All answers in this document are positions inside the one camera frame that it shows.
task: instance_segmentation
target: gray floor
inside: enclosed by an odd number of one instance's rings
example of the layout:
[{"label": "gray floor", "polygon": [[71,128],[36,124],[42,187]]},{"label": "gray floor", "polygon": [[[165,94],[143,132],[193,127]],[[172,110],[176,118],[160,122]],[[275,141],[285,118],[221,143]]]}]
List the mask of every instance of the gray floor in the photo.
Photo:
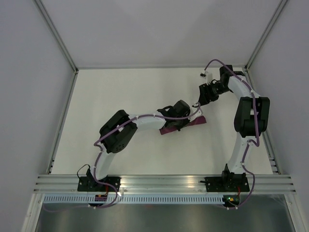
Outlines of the gray floor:
[{"label": "gray floor", "polygon": [[[47,204],[63,209],[72,204]],[[252,196],[238,210],[215,205],[118,204],[107,209],[42,210],[39,232],[293,232],[283,196]]]}]

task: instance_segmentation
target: black cable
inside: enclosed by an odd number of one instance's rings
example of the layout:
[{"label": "black cable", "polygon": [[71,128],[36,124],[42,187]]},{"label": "black cable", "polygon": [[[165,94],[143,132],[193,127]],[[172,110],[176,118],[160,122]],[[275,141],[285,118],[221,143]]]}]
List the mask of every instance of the black cable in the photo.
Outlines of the black cable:
[{"label": "black cable", "polygon": [[90,168],[90,165],[89,165],[89,164],[84,164],[84,165],[77,171],[77,173],[76,173],[79,180],[81,180],[81,178],[79,177],[78,173],[79,173],[79,171],[80,171],[83,167],[85,167],[85,166],[88,166],[88,167]]}]

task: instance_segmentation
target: vent grille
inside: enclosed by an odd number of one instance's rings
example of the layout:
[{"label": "vent grille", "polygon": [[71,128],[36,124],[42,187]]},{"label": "vent grille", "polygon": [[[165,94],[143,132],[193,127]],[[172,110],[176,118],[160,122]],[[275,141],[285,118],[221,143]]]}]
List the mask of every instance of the vent grille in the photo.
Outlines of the vent grille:
[{"label": "vent grille", "polygon": [[[116,202],[122,204],[223,204],[223,195],[124,195]],[[106,203],[112,202],[114,194],[110,193]],[[99,203],[95,194],[46,194],[44,203]]]}]

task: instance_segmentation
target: white wall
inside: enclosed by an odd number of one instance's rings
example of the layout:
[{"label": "white wall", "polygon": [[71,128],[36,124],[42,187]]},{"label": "white wall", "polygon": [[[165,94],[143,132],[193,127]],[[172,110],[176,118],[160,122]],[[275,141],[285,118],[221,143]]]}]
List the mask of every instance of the white wall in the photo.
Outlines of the white wall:
[{"label": "white wall", "polygon": [[292,175],[309,218],[309,1],[292,0],[284,9],[251,74],[270,98],[269,130],[280,167]]},{"label": "white wall", "polygon": [[31,0],[0,7],[0,231],[20,231],[72,69]]},{"label": "white wall", "polygon": [[245,64],[280,0],[43,0],[83,67]]}]

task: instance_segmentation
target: white tabletop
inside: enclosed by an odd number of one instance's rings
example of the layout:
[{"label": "white tabletop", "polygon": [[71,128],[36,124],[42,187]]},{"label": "white tabletop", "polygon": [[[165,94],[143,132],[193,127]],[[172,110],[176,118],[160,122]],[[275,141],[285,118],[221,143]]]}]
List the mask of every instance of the white tabletop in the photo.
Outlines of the white tabletop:
[{"label": "white tabletop", "polygon": [[[53,174],[75,174],[94,164],[99,129],[120,109],[151,113],[182,99],[197,102],[201,68],[80,70],[65,120]],[[210,68],[214,79],[219,69]],[[165,135],[137,132],[113,160],[109,174],[221,174],[236,140],[234,117],[238,100],[225,93],[202,106],[207,123]],[[272,174],[266,148],[254,147],[247,164],[255,174]]]}]

